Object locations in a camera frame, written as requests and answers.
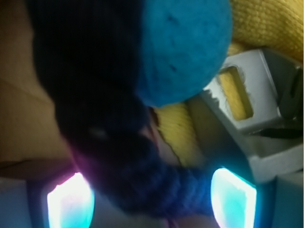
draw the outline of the blue led light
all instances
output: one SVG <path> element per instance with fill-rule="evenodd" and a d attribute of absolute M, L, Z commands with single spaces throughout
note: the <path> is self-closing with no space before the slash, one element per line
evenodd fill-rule
<path fill-rule="evenodd" d="M 80 173 L 75 173 L 47 195 L 48 221 L 50 228 L 90 227 L 95 196 Z"/>
<path fill-rule="evenodd" d="M 246 180 L 221 168 L 211 181 L 211 202 L 221 228 L 253 228 L 257 190 Z"/>

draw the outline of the yellow fabric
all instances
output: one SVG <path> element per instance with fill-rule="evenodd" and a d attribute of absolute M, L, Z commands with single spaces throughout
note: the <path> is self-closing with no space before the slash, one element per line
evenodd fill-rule
<path fill-rule="evenodd" d="M 225 72 L 223 74 L 220 74 L 219 78 L 234 119 L 247 119 L 248 116 L 242 103 L 241 95 L 238 92 L 236 84 L 234 83 L 233 76 L 229 72 Z"/>
<path fill-rule="evenodd" d="M 303 0 L 230 0 L 234 31 L 228 55 L 267 46 L 303 62 Z M 235 94 L 228 80 L 227 95 Z M 233 107 L 236 115 L 244 115 L 239 104 Z M 196 135 L 184 103 L 156 109 L 159 131 L 165 141 L 189 166 L 201 159 Z"/>

